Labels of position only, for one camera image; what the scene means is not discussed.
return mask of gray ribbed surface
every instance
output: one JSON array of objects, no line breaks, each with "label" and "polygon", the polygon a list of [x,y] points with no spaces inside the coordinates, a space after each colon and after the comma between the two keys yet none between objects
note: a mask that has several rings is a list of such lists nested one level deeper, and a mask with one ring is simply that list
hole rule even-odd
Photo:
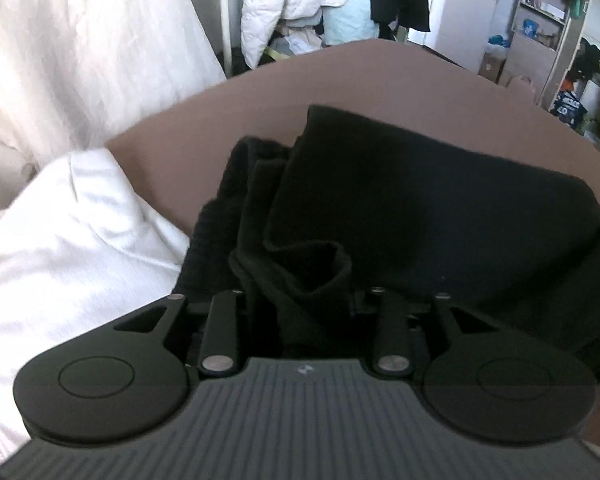
[{"label": "gray ribbed surface", "polygon": [[357,361],[252,359],[205,381],[180,415],[134,442],[95,450],[42,441],[0,468],[8,480],[600,480],[575,439],[530,449],[456,434],[410,387]]}]

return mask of brown bed sheet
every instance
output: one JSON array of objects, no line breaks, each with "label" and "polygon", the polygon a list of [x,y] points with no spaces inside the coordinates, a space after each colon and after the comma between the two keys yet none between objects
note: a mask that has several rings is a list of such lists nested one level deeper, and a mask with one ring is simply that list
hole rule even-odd
[{"label": "brown bed sheet", "polygon": [[[270,64],[147,118],[108,147],[136,192],[190,232],[243,136],[292,144],[309,104],[578,176],[600,202],[600,153],[531,102],[415,46],[370,40]],[[586,437],[600,445],[600,406]]]}]

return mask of white pole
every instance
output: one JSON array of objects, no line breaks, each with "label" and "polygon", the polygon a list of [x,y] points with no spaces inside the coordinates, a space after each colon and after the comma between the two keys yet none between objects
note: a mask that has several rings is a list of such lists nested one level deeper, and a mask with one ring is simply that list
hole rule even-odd
[{"label": "white pole", "polygon": [[220,0],[220,20],[222,23],[222,47],[224,49],[224,74],[233,75],[231,64],[231,28],[229,24],[229,0]]}]

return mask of shelf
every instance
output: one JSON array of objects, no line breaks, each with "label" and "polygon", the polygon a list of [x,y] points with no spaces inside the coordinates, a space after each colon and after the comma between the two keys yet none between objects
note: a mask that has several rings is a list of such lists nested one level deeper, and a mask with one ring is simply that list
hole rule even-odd
[{"label": "shelf", "polygon": [[533,12],[537,12],[538,14],[542,14],[544,17],[548,18],[549,20],[552,20],[552,22],[559,23],[560,25],[564,25],[564,20],[561,20],[560,18],[556,18],[554,15],[546,12],[545,10],[536,9],[533,5],[530,5],[530,4],[525,3],[525,2],[520,2],[520,5],[523,6],[523,7],[526,7],[527,9],[531,9]]}]

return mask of metal screw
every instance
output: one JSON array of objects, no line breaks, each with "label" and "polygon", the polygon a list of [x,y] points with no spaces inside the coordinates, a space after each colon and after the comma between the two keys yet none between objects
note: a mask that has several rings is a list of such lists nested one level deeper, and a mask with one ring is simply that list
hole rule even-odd
[{"label": "metal screw", "polygon": [[234,365],[228,355],[210,355],[202,361],[202,367],[210,372],[225,372]]},{"label": "metal screw", "polygon": [[378,359],[378,368],[385,372],[403,372],[410,364],[410,361],[402,355],[385,355]]}]

